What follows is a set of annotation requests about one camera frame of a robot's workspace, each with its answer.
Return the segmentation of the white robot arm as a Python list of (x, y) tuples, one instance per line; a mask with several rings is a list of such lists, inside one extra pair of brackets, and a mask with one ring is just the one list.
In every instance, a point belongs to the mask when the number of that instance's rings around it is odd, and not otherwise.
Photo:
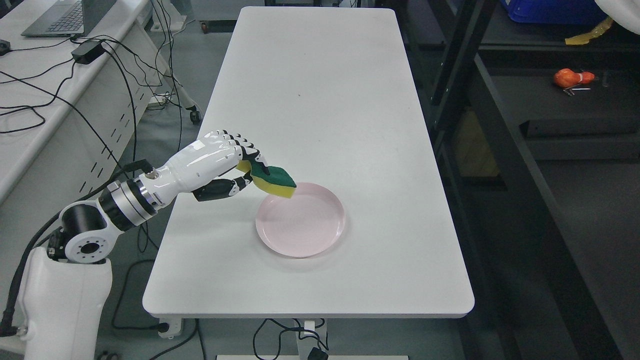
[(112, 182), (96, 200), (67, 205), (48, 247), (28, 250), (18, 274), (24, 321), (10, 331), (25, 344), (26, 360), (91, 360), (113, 282), (108, 255), (118, 237), (142, 225), (176, 196), (158, 196), (140, 175)]

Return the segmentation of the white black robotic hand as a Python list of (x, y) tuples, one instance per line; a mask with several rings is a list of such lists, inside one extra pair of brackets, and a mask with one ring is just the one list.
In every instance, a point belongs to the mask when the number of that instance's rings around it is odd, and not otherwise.
[(252, 169), (271, 171), (252, 142), (226, 130), (205, 133), (172, 155), (167, 162), (141, 174), (136, 182), (143, 195), (150, 196), (154, 210), (167, 207), (178, 194), (190, 193), (235, 169), (242, 161), (254, 161)]

